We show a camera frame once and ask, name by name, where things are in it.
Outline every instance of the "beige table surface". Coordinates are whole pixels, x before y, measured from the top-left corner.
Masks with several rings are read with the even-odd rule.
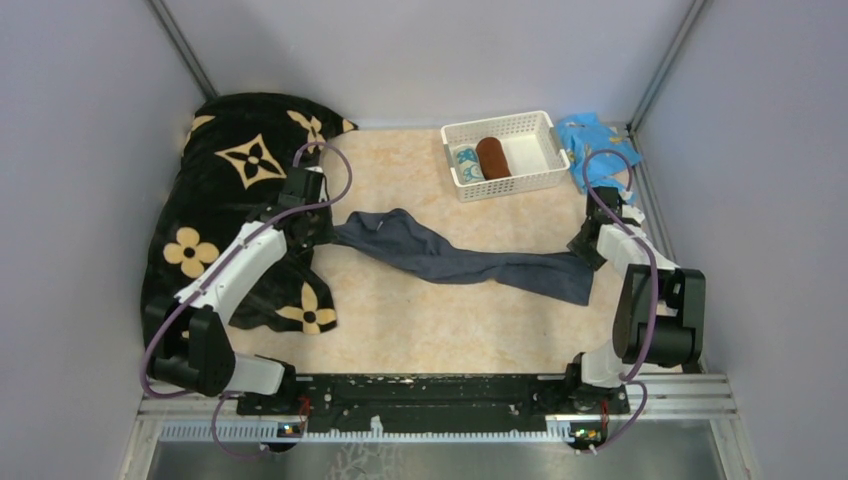
[[[354,182],[333,207],[335,224],[354,210],[401,207],[458,248],[565,251],[584,219],[585,197],[568,176],[555,188],[460,203],[437,130],[376,130],[333,140]],[[330,195],[344,168],[322,160]],[[314,270],[331,287],[339,326],[321,335],[228,327],[233,348],[309,373],[562,372],[581,351],[610,338],[622,279],[607,264],[588,307],[488,281],[434,285],[347,247],[316,249]]]

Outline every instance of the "gray towel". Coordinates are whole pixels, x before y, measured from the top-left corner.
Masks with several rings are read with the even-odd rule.
[[[570,252],[483,253],[454,248],[406,210],[353,212],[336,226],[336,243],[432,283],[498,283],[575,303],[589,304],[594,272]]]

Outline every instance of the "brown rolled cloth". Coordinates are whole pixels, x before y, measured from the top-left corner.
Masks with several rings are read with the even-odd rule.
[[[511,177],[506,155],[503,153],[501,141],[495,137],[486,137],[477,144],[477,157],[480,159],[480,170],[486,180]]]

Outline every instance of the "wall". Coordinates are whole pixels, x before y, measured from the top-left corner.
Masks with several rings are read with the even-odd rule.
[[[302,95],[366,127],[630,120],[690,3],[168,1],[222,93]]]
[[[718,1],[639,134],[766,479],[845,478],[848,3]]]
[[[201,99],[144,2],[0,10],[0,477],[115,478],[146,246]]]

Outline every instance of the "white plastic basket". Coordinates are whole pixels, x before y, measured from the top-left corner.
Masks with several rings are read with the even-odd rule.
[[[512,176],[468,184],[460,181],[457,152],[476,147],[486,137],[500,140]],[[460,202],[555,187],[571,165],[551,117],[543,111],[446,125],[442,143]]]

